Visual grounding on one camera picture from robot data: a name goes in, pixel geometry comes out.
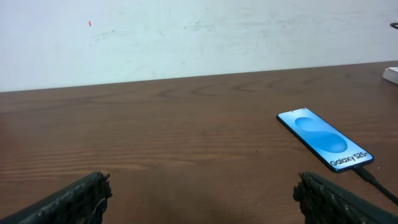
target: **black loop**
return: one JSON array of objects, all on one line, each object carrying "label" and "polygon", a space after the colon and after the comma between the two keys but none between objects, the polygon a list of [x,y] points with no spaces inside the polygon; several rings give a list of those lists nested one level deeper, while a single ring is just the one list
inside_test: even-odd
[{"label": "black loop", "polygon": [[390,24],[390,26],[392,28],[398,29],[398,22],[393,22],[392,24]]}]

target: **brown wooden tabletop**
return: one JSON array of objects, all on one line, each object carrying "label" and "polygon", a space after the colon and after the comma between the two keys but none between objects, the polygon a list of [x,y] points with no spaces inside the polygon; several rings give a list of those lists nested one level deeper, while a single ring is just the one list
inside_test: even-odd
[{"label": "brown wooden tabletop", "polygon": [[398,62],[0,93],[0,217],[94,170],[111,174],[104,223],[303,223],[314,171],[385,210],[353,171],[329,171],[277,120],[307,107],[372,153],[398,195]]}]

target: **wood grain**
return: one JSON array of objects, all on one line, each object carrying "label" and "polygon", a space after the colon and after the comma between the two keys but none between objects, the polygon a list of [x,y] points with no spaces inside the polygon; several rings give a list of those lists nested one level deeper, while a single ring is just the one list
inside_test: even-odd
[{"label": "wood grain", "polygon": [[371,152],[398,195],[398,62],[0,93],[0,217],[93,170],[105,223],[303,223],[314,171],[398,214],[352,171],[330,172],[275,118],[307,107]]}]

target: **white object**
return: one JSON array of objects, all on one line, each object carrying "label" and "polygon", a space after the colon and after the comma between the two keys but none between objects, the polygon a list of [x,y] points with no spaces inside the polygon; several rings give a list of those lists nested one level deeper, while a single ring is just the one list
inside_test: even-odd
[{"label": "white object", "polygon": [[398,67],[387,68],[384,71],[383,78],[386,80],[392,81],[393,83],[398,84]]},{"label": "white object", "polygon": [[1,0],[0,91],[397,60],[397,12],[397,0]]}]

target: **charging cable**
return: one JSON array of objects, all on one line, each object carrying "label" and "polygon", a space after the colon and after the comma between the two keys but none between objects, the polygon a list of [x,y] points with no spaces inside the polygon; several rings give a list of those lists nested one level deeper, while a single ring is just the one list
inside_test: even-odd
[{"label": "charging cable", "polygon": [[355,173],[357,173],[362,179],[365,181],[371,183],[371,185],[375,186],[381,193],[383,193],[387,198],[392,200],[396,205],[398,205],[398,198],[393,195],[390,191],[388,191],[386,188],[384,188],[377,180],[376,178],[369,173],[364,167],[354,167],[353,169]]}]

